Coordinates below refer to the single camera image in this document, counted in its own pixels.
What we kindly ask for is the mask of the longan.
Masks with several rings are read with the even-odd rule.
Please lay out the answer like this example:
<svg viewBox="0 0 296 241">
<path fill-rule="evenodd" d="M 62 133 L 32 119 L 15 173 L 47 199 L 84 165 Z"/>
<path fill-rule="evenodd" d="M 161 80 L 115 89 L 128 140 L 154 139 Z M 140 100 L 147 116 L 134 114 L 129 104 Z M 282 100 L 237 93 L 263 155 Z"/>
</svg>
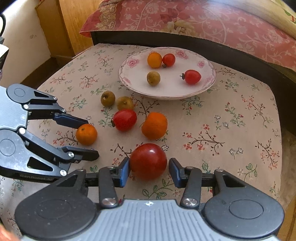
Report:
<svg viewBox="0 0 296 241">
<path fill-rule="evenodd" d="M 150 71 L 147 73 L 147 82 L 151 86 L 157 86 L 160 83 L 161 76 L 156 71 Z"/>
<path fill-rule="evenodd" d="M 118 110 L 130 109 L 134 110 L 133 100 L 128 96 L 122 96 L 117 99 L 116 106 Z"/>
<path fill-rule="evenodd" d="M 104 107 L 109 108 L 115 103 L 115 95 L 111 91 L 105 91 L 102 93 L 100 101 Z"/>
</svg>

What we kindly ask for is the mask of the floral white plate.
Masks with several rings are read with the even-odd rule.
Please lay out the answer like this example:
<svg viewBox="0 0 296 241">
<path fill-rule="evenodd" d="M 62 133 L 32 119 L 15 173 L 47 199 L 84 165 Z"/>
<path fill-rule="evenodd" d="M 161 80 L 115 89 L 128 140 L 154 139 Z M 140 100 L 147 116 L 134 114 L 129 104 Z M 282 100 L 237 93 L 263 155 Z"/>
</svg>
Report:
<svg viewBox="0 0 296 241">
<path fill-rule="evenodd" d="M 148 55 L 157 52 L 174 54 L 176 62 L 169 68 L 152 69 L 147 63 Z M 151 71 L 160 74 L 158 85 L 151 86 L 147 82 L 147 74 Z M 194 85 L 189 85 L 181 75 L 187 70 L 196 70 L 201 79 Z M 139 51 L 123 61 L 119 67 L 119 79 L 128 89 L 154 99 L 177 100 L 192 97 L 208 90 L 216 80 L 216 71 L 205 57 L 190 50 L 176 47 L 148 48 Z"/>
</svg>

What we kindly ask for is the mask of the wooden cabinet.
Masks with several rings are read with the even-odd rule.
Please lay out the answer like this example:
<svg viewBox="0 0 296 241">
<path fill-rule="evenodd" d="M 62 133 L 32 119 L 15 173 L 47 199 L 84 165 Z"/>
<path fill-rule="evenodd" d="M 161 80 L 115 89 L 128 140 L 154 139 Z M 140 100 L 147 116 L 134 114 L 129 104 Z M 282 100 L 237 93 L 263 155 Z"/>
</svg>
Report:
<svg viewBox="0 0 296 241">
<path fill-rule="evenodd" d="M 87 18 L 101 1 L 40 1 L 35 7 L 51 57 L 70 59 L 93 45 L 80 34 Z"/>
</svg>

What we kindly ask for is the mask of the red cherry tomato back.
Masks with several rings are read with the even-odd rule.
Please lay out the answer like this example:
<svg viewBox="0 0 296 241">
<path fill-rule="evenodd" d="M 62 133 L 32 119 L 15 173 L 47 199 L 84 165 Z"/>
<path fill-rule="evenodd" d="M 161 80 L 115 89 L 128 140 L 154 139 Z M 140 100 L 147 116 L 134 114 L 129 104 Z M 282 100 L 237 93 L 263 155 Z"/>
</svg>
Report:
<svg viewBox="0 0 296 241">
<path fill-rule="evenodd" d="M 118 131 L 126 132 L 137 122 L 137 114 L 131 109 L 119 110 L 112 118 L 111 124 Z"/>
</svg>

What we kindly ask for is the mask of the red cherry tomato front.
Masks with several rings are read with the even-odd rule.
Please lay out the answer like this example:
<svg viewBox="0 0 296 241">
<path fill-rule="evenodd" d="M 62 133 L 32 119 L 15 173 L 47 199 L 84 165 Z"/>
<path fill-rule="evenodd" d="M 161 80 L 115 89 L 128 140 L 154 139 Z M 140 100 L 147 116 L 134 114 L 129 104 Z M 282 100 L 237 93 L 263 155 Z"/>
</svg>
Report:
<svg viewBox="0 0 296 241">
<path fill-rule="evenodd" d="M 195 85 L 201 80 L 201 74 L 196 70 L 187 70 L 180 77 L 189 85 Z"/>
</svg>

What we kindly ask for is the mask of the small mandarin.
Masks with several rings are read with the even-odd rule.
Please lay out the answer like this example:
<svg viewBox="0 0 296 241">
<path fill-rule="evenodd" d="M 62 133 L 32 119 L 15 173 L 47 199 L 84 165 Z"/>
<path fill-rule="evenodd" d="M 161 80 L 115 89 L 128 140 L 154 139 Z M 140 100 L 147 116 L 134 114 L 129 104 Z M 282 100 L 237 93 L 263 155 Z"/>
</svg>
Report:
<svg viewBox="0 0 296 241">
<path fill-rule="evenodd" d="M 142 134 L 151 141 L 163 137 L 168 128 L 168 120 L 162 113 L 150 113 L 142 125 Z"/>
<path fill-rule="evenodd" d="M 97 130 L 93 125 L 83 124 L 76 132 L 78 142 L 84 146 L 90 146 L 97 140 Z"/>
</svg>

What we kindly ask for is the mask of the pink floral blanket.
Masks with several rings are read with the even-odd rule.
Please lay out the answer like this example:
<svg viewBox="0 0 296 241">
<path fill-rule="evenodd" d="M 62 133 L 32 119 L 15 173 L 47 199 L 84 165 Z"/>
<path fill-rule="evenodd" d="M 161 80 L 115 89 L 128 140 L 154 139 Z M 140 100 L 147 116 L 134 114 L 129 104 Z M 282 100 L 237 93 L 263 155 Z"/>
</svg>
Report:
<svg viewBox="0 0 296 241">
<path fill-rule="evenodd" d="M 295 69 L 295 39 L 265 20 L 212 1 L 102 1 L 81 35 L 95 31 L 164 32 L 206 39 Z"/>
</svg>

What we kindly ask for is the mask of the orange cherry tomato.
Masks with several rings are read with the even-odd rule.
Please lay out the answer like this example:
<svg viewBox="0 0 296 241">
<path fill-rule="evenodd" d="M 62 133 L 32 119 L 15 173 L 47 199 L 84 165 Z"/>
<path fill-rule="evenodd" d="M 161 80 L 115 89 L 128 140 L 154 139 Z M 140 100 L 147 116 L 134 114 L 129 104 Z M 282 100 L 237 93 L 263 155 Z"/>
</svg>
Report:
<svg viewBox="0 0 296 241">
<path fill-rule="evenodd" d="M 153 69 L 158 69 L 162 65 L 162 56 L 157 52 L 151 52 L 147 57 L 148 65 Z"/>
</svg>

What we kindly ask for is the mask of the yellow green floral quilt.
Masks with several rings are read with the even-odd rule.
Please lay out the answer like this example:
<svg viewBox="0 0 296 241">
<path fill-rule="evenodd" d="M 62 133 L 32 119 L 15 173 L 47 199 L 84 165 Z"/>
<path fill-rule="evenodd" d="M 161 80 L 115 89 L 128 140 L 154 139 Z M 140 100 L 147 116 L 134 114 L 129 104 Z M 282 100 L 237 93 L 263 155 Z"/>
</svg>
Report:
<svg viewBox="0 0 296 241">
<path fill-rule="evenodd" d="M 212 2 L 226 4 L 253 14 L 295 39 L 295 11 L 284 1 L 213 0 Z"/>
</svg>

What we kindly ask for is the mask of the large red tomato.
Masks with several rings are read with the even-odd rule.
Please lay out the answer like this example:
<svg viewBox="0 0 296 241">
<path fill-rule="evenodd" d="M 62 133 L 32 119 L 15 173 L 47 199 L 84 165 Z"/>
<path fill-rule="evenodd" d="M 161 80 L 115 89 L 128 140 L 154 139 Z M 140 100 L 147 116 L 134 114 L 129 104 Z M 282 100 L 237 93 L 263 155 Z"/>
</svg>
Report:
<svg viewBox="0 0 296 241">
<path fill-rule="evenodd" d="M 143 181 L 159 178 L 164 173 L 167 162 L 166 153 L 160 146 L 153 143 L 140 145 L 129 158 L 133 175 Z"/>
</svg>

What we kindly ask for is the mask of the floral tablecloth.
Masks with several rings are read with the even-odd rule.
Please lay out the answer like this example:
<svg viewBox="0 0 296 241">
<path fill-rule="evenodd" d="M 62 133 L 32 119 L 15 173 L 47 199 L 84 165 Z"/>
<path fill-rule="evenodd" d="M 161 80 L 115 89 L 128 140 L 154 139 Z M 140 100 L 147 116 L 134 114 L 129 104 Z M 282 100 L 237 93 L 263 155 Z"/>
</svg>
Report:
<svg viewBox="0 0 296 241">
<path fill-rule="evenodd" d="M 150 67 L 139 54 L 147 47 L 96 45 L 50 77 L 39 90 L 58 99 L 69 114 L 89 121 L 100 154 L 72 169 L 89 173 L 117 166 L 138 146 L 158 145 L 167 158 L 205 173 L 222 168 L 279 198 L 282 146 L 278 108 L 270 87 L 246 74 L 213 63 L 214 84 L 182 100 L 154 100 L 126 88 L 119 68 L 149 87 Z"/>
</svg>

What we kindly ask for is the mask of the red cherry tomato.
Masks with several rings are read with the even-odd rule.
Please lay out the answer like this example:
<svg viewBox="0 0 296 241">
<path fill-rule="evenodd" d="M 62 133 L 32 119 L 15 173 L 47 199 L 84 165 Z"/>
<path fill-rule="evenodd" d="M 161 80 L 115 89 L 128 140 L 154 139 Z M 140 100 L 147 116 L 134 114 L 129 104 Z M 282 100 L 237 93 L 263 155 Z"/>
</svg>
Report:
<svg viewBox="0 0 296 241">
<path fill-rule="evenodd" d="M 187 70 L 180 77 L 189 85 L 195 85 L 201 80 L 201 74 L 196 70 Z"/>
<path fill-rule="evenodd" d="M 165 54 L 162 58 L 163 68 L 171 67 L 175 64 L 176 58 L 172 53 Z"/>
<path fill-rule="evenodd" d="M 131 109 L 119 110 L 112 118 L 111 124 L 118 131 L 126 132 L 137 122 L 137 114 Z"/>
</svg>

